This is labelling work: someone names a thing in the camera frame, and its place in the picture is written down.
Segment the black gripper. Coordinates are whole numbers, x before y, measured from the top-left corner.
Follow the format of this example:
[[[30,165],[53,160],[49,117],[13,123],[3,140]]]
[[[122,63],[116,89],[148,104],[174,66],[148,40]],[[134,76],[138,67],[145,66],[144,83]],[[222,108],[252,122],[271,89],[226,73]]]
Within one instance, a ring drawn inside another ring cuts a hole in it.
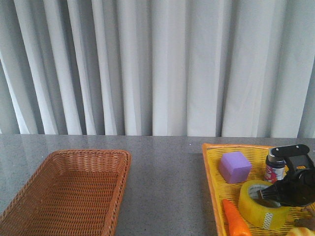
[[[315,202],[315,170],[301,171],[297,178],[282,180],[258,190],[263,200],[278,200],[283,206],[306,207]]]

